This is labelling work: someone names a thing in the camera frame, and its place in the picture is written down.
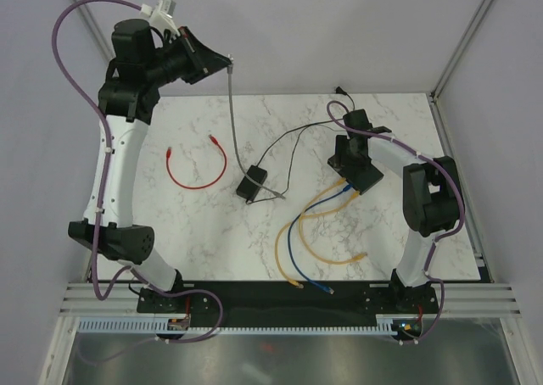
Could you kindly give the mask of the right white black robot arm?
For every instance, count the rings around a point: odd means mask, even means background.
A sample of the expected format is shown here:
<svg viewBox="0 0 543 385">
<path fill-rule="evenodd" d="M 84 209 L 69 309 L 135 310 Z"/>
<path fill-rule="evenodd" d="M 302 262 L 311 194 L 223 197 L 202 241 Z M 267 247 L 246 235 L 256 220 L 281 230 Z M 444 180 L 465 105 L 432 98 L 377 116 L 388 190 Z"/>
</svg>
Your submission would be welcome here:
<svg viewBox="0 0 543 385">
<path fill-rule="evenodd" d="M 417 152 L 389 128 L 373 126 L 363 109 L 347 112 L 339 125 L 346 133 L 336 138 L 327 163 L 358 193 L 383 179 L 376 163 L 402 181 L 402 214 L 409 232 L 385 293 L 392 309 L 410 311 L 434 294 L 429 267 L 437 242 L 462 227 L 465 210 L 455 160 Z"/>
</svg>

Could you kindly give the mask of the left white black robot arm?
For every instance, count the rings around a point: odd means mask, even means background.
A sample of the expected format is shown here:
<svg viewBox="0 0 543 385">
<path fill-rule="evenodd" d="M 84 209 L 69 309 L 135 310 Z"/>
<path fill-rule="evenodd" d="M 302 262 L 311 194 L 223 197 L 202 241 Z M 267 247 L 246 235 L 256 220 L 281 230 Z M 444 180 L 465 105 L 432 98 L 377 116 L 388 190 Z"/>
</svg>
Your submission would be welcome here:
<svg viewBox="0 0 543 385">
<path fill-rule="evenodd" d="M 92 193 L 81 220 L 69 224 L 68 235 L 91 251 L 93 279 L 98 277 L 98 256 L 103 256 L 158 290 L 158 305 L 176 312 L 186 300 L 182 275 L 155 249 L 153 228 L 133 219 L 137 162 L 160 88 L 177 80 L 192 85 L 231 61 L 206 47 L 186 26 L 161 47 L 153 33 L 146 20 L 115 25 L 115 56 L 98 91 L 100 145 Z"/>
</svg>

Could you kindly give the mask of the black network switch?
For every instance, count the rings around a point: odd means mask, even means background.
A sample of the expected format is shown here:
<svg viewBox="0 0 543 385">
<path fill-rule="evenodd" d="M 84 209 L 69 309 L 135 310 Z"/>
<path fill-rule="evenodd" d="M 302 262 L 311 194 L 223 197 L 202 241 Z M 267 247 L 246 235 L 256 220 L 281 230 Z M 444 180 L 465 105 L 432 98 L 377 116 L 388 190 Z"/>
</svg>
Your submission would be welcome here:
<svg viewBox="0 0 543 385">
<path fill-rule="evenodd" d="M 327 160 L 327 164 L 360 195 L 383 179 L 383 173 L 374 165 L 341 165 L 334 156 Z"/>
</svg>

